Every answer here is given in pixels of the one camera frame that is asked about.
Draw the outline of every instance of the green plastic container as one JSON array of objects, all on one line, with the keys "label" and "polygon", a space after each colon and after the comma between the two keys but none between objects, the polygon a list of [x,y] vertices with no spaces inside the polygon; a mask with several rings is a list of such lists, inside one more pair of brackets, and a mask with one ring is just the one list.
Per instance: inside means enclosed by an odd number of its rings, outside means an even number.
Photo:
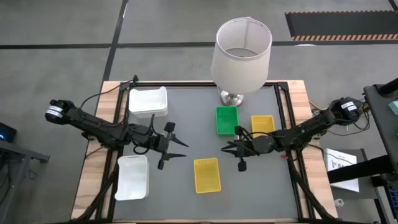
[{"label": "green plastic container", "polygon": [[235,135],[235,126],[239,125],[238,108],[236,106],[217,106],[216,129],[220,136]]}]

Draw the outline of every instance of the yellow and black striped mat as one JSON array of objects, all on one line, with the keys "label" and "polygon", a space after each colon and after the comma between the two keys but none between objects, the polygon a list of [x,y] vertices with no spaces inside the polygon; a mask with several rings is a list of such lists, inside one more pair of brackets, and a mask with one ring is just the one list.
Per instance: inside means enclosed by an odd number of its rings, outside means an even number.
[{"label": "yellow and black striped mat", "polygon": [[397,40],[398,11],[286,12],[293,40]]}]

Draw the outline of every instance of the gray floor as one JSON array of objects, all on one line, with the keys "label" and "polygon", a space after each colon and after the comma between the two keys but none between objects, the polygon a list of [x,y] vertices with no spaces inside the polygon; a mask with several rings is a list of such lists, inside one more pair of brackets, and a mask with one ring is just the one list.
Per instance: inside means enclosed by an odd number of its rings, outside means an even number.
[{"label": "gray floor", "polygon": [[[121,0],[1,0],[0,44],[110,43],[120,5]],[[387,0],[130,0],[120,42],[212,41],[220,24],[240,16],[266,23],[274,40],[290,41],[285,11],[382,9],[391,9]],[[397,77],[398,45],[288,46],[271,52],[269,79],[305,80],[308,97],[319,106],[343,96],[362,98],[363,86]],[[110,80],[134,74],[141,80],[209,80],[212,53],[212,48],[119,49]],[[79,104],[97,93],[107,57],[108,49],[0,50],[0,121],[19,130],[18,144],[51,154],[47,165],[32,164],[39,177],[25,181],[15,223],[69,219],[87,142],[77,129],[46,122],[44,112],[52,98]],[[85,109],[94,112],[95,104]],[[327,134],[321,144],[363,147],[369,158],[383,155],[371,125],[354,136]],[[371,200],[347,201],[338,212],[345,220],[378,219]]]}]

